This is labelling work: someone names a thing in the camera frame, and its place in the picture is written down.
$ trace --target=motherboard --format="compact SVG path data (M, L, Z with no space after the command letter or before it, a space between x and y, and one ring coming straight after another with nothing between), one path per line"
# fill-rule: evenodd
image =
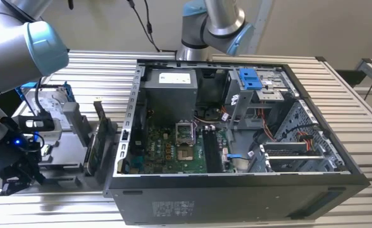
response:
M214 137L210 140L204 136L209 131L203 128L192 126L194 137L190 137L187 132L191 131L186 127L178 130L150 127L146 154L134 157L131 173L207 173L213 167L219 167L217 172L235 172L231 162L223 158L223 152L230 150L225 129L211 130ZM179 144L179 137L194 141Z

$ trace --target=black cable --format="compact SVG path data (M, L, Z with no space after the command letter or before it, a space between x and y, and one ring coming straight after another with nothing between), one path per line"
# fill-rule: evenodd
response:
M299 126L291 128L291 129L286 130L286 132L283 133L282 138L279 140L277 140L277 141L281 142L287 137L289 133L291 133L294 130L297 130L297 129L302 128L302 127L314 127L314 126L321 127L321 125L318 123L310 123L310 124L299 125Z
M258 129L257 132L253 135L254 142L250 145L249 151L253 151L254 147L261 145L261 143L258 142L258 138L262 136L262 134L265 134L265 130Z
M44 147L44 145L46 145L46 140L44 140L44 137L39 134L39 133L32 133L32 135L35 136L38 136L40 139L42 139L42 146L40 146L40 149L43 149L43 147Z
M42 85L42 78L39 79L38 85L36 85L36 92L35 92L35 100L36 100L36 105L40 109L40 113L46 112L46 109L43 108L43 105L40 104L39 100L39 90L40 90L40 85Z
M366 101L366 98L369 98L371 90L372 90L372 85L371 85L371 88L370 88L369 92L366 93L366 96L365 96L365 99L363 99L365 101Z
M68 0L68 7L71 10L74 10L74 0Z
M142 24L142 27L143 27L146 36L147 36L147 38L148 38L148 41L150 41L151 44L154 45L156 51L160 52L160 49L158 48L158 46L155 45L155 42L154 42L152 39L150 38L150 35L148 35L147 30L146 30L146 26L144 26L144 23L143 23L140 14L138 13L138 10L136 10L135 2L134 2L134 0L127 0L127 1L128 1L128 4L130 4L130 7L134 9L134 11L135 11L135 13L136 13L136 17L138 17L138 20L140 21L140 24Z
M243 160L247 160L247 161L251 160L250 158L229 158L229 159L243 159Z
M43 149L43 147L46 146L46 140L44 140L44 137L39 134L39 133L31 133L35 136L38 136L40 139L42 139L42 146L40 146L40 149ZM39 150L28 150L28 149L24 149L22 147L19 147L19 149L23 151L23 152L38 152Z
M138 11L136 11L136 8L134 8L134 10L135 10L135 12L136 12L136 17L138 17L138 19L139 19L139 21L140 21L140 24L142 24L142 26L143 26L143 30L144 30L144 33L146 33L146 35L147 35L147 38L148 38L151 44L154 45L156 51L160 52L160 49L158 48L158 46L155 45L155 43L152 42L152 40L151 40L151 38L150 38L150 36L148 36L147 30L146 30L146 26L144 26L142 17L140 17L140 15L139 15Z
M151 21L150 21L150 7L148 7L147 0L144 0L144 3L146 3L146 10L147 10L147 32L151 36L152 44L156 47L154 36L152 36L152 24L151 24Z

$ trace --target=connector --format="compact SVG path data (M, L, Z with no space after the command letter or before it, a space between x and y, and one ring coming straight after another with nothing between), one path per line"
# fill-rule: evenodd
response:
M147 23L147 32L148 32L148 34L152 33L152 25L150 22Z
M299 137L299 142L305 141L305 140L311 140L314 139L314 136L311 134L309 135L301 135Z
M241 154L227 154L227 159L231 160L233 158L243 158Z
M127 0L128 1L128 4L130 4L130 7L134 8L136 7L136 4L135 4L135 1L134 0Z

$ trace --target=cable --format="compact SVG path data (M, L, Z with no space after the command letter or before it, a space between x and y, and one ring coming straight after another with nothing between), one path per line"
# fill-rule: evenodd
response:
M140 17L140 15L139 15L139 13L138 13L138 10L136 10L135 2L134 2L134 0L127 0L127 1L128 1L128 4L130 4L130 7L134 9L134 11L135 11L135 13L136 13L136 17L138 17L138 20L140 21L140 24L142 24L142 27L143 27L143 30L144 30L147 39L148 39L148 41L151 42L151 44L154 45L156 51L160 52L160 49L159 49L158 46L155 45L154 40L150 38L150 35L148 35L147 30L146 30L146 26L144 26L142 17Z
M42 139L42 146L40 146L40 149L43 149L43 147L46 146L46 140L44 140L44 137L39 134L39 133L31 133L34 135L32 138L35 138L35 136L38 136L40 139ZM22 147L18 147L22 151L24 152L38 152L39 150L28 150L28 149L24 149Z
M265 119L265 110L261 109L261 116L262 116L262 120L263 120L263 129L265 129L265 133L267 134L269 138L273 140L273 142L277 141L277 139L274 138L274 135L273 135L273 132L269 128L269 125L267 125L267 121Z
M366 93L366 96L365 96L365 99L363 99L365 101L366 101L366 98L369 98L371 90L372 90L372 85L371 85L371 88L370 88L369 92Z
M243 160L247 160L247 161L251 160L251 159L249 159L249 158L229 158L229 159L243 159Z
M315 151L315 148L314 148L314 143L313 143L313 139L311 139L310 143L311 143L311 148L313 148L313 151Z
M15 90L16 90L16 93L19 94L19 96L20 96L20 99L26 102L30 111L32 112L34 115L36 115L36 112L35 112L35 110L34 110L34 107L32 107L32 105L30 104L30 102L28 102L28 100L27 100L27 97L26 97L26 95L24 95L24 93L23 93L23 91L22 91L22 88L18 87Z
M151 36L151 42L152 42L152 44L156 48L156 51L160 52L162 50L156 47L155 40L154 40L154 37L152 37L152 24L151 24L151 21L150 21L150 7L148 7L147 0L144 0L144 3L146 3L146 10L147 10L147 31L148 31L148 34Z
M298 132L298 134L299 134L299 135L307 135L306 132ZM310 142L309 142L307 140L305 140L305 142L306 142L306 146L307 146L307 151L310 151L310 150L311 150Z
M195 116L195 119L199 120L200 122L206 123L206 124L215 124L215 123L221 122L221 121L206 121L206 120L199 119L196 116Z
M40 113L46 112L46 109L43 108L43 105L40 104L39 100L39 90L40 90L40 85L42 85L42 78L39 79L38 85L36 85L36 92L35 92L35 100L36 100L36 105L40 109Z
M74 0L68 0L68 7L71 10L74 10Z
M46 145L44 137L43 137L39 133L36 133L36 132L32 133L32 135L34 135L34 136L38 136L38 137L42 139L42 142L43 142L43 143L42 143L40 149L43 149L43 147L44 147L44 145Z
M231 117L231 115L227 113L227 110L226 110L225 106L222 106L222 112L226 113L226 114L229 115L229 117Z
M310 124L299 125L299 126L291 128L291 129L286 130L286 132L283 133L283 136L278 140L278 142L281 142L287 137L289 133L291 133L294 130L297 130L299 128L303 128L303 127L314 127L314 126L321 127L321 125L318 123L310 123Z

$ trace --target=white label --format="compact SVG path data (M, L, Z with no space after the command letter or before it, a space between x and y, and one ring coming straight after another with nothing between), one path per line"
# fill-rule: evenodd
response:
M191 74L160 73L160 83L191 84Z
M273 85L271 81L263 80L262 83L267 84L267 85Z
M227 121L227 120L229 120L229 117L230 117L230 115L229 115L227 113L225 113L225 115L223 115L223 117L222 117L222 120L223 120L223 121Z
M186 217L194 215L195 201L152 202L154 217Z
M62 128L64 130L71 129L70 122L64 115L63 107L62 107L62 104L59 103L59 101L56 99L43 98L43 97L39 98L39 101L40 101L40 104L42 104L43 108L46 109L46 111L48 111L51 113L51 116L60 120ZM35 107L38 106L35 98L32 99L32 104L35 104Z

